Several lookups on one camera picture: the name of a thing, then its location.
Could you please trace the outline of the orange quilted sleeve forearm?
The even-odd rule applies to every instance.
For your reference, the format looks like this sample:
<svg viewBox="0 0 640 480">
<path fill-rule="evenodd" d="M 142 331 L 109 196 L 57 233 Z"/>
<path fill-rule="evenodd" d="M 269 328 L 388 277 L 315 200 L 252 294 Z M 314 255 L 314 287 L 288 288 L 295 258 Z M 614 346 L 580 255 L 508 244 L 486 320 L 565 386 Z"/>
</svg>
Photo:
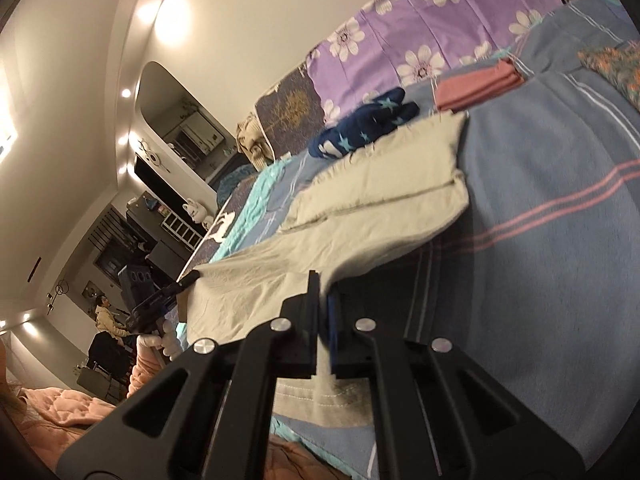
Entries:
<svg viewBox="0 0 640 480">
<path fill-rule="evenodd" d="M 155 336 L 139 337 L 137 359 L 132 368 L 127 396 L 133 394 L 153 379 L 163 367 L 162 341 Z"/>
</svg>

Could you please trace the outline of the white gloved left hand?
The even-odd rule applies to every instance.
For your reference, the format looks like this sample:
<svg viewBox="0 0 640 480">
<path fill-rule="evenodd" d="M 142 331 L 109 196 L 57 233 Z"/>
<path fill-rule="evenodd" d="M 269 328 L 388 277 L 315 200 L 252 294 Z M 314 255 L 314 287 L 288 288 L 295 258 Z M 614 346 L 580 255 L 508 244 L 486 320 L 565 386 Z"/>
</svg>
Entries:
<svg viewBox="0 0 640 480">
<path fill-rule="evenodd" d="M 157 334 L 140 334 L 137 338 L 137 354 L 140 359 L 160 364 L 158 356 L 170 362 L 182 353 L 180 341 L 177 338 L 175 326 L 168 320 L 163 320 L 162 327 Z"/>
</svg>

